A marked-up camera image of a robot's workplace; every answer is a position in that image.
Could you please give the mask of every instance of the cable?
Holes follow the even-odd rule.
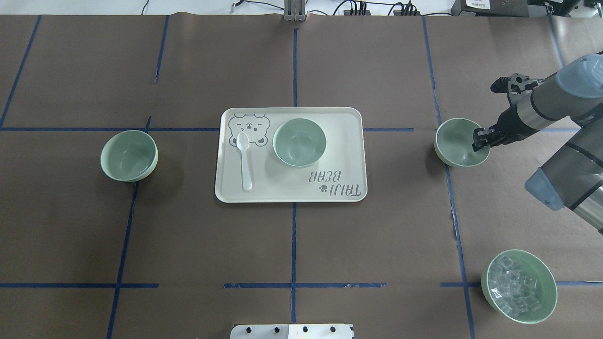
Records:
[[[327,14],[327,13],[325,13],[325,12],[323,12],[323,11],[319,11],[319,10],[312,10],[312,11],[309,11],[308,13],[312,13],[312,12],[322,13],[322,14],[324,14],[324,15],[327,15],[327,16],[328,16],[328,14]]]
[[[396,6],[398,6],[398,5],[400,5],[400,7],[402,8],[402,10],[404,10],[404,4],[403,4],[403,3],[401,3],[401,2],[397,2],[397,3],[395,3],[393,6],[391,6],[390,11],[389,11],[389,12],[387,12],[387,15],[389,16],[389,15],[391,14],[391,12],[394,10],[394,7],[396,7]]]
[[[333,15],[337,14],[337,10],[338,10],[338,9],[339,9],[339,8],[340,8],[340,7],[341,7],[343,4],[345,4],[345,3],[346,3],[346,2],[348,2],[348,1],[349,1],[349,2],[351,2],[351,4],[350,4],[350,12],[351,12],[351,11],[354,9],[354,8],[352,7],[352,4],[355,4],[355,3],[356,3],[356,1],[354,1],[354,0],[343,0],[343,1],[342,1],[342,2],[341,2],[339,5],[337,5],[337,7],[335,8],[335,11],[333,11]]]
[[[245,2],[249,2],[249,3],[251,3],[251,4],[262,4],[262,5],[268,5],[268,6],[272,6],[272,7],[278,8],[279,10],[283,10],[283,11],[285,10],[283,7],[279,7],[279,6],[277,6],[277,5],[269,4],[269,3],[267,3],[267,2],[261,2],[261,1],[249,1],[249,0],[240,0],[239,2],[237,2],[236,4],[234,4],[233,8],[234,8],[234,7],[239,7],[240,5],[242,5],[242,4],[243,4],[243,3],[245,3]]]
[[[147,5],[149,4],[149,0],[147,0],[147,3],[144,5],[144,7],[142,7],[142,11],[140,11],[140,15],[143,15],[145,13],[145,8],[147,7]]]
[[[384,3],[384,2],[368,2],[368,1],[365,1],[365,2],[366,2],[367,4],[371,4],[371,5],[386,5],[386,6],[391,6],[391,5],[394,5],[394,4],[386,4],[386,3]]]
[[[454,14],[450,14],[450,13],[446,13],[446,12],[427,13],[427,14],[423,14],[423,16],[436,15],[436,14],[447,14],[449,16],[454,16]]]
[[[267,2],[261,2],[261,1],[249,1],[249,0],[244,0],[244,2],[249,2],[250,4],[262,4],[262,5],[268,5],[268,6],[272,6],[275,8],[278,8],[279,10],[285,10],[283,7],[279,7],[277,5],[273,5],[273,4],[269,4]]]

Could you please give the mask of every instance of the bear face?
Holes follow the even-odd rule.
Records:
[[[264,146],[268,143],[268,128],[270,120],[265,116],[257,116],[255,114],[237,115],[230,118],[228,128],[230,129],[229,143],[236,147],[236,136],[240,132],[245,132],[249,138],[249,143],[254,143],[258,146]]]

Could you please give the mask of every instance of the white tray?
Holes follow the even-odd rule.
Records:
[[[276,128],[295,118],[316,122],[327,138],[323,156],[309,167],[283,163],[272,146]],[[233,140],[241,129],[250,141],[253,188],[247,192],[241,182],[241,152]],[[349,107],[227,110],[220,122],[215,194],[225,203],[362,200],[367,195],[367,169],[360,113]]]

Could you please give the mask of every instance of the green bowl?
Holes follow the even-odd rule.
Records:
[[[490,146],[473,151],[473,131],[481,126],[475,122],[454,118],[444,121],[435,132],[435,152],[452,167],[473,167],[483,163],[490,154]]]
[[[507,278],[501,277],[501,274],[504,275],[505,273],[500,272],[500,262],[509,262],[507,259],[519,265],[519,269],[511,268],[512,273],[507,274],[507,278],[514,274],[522,276],[518,279],[510,279],[509,284],[516,287],[517,285],[514,285],[514,281],[521,284],[521,282],[530,280],[535,287],[531,288],[527,287],[527,285],[520,285],[522,286],[519,293],[521,297],[511,297],[513,300],[519,300],[519,302],[514,303],[514,306],[525,302],[525,306],[523,306],[525,309],[522,312],[515,311],[513,313],[509,311],[509,308],[507,308],[509,304],[501,296],[504,287],[501,287],[500,281]],[[557,284],[555,283],[553,274],[539,258],[532,253],[522,250],[506,250],[490,261],[482,273],[482,292],[484,292],[488,303],[495,310],[504,314],[507,318],[522,324],[531,325],[545,321],[551,316],[557,305]]]
[[[323,129],[308,119],[284,122],[274,132],[274,152],[284,163],[294,167],[307,167],[324,154],[327,139]]]
[[[157,165],[157,145],[151,136],[138,130],[114,135],[101,152],[101,168],[113,180],[136,182],[146,178]]]

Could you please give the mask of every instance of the metal bracket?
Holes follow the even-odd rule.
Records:
[[[230,339],[354,339],[346,324],[236,325]]]
[[[536,86],[543,82],[545,82],[544,79],[530,79],[530,77],[523,74],[513,74],[507,83],[507,99],[509,100],[509,104],[513,107],[517,106],[517,103],[523,97],[530,94],[530,90],[534,90]]]
[[[306,0],[285,0],[285,21],[306,20]]]

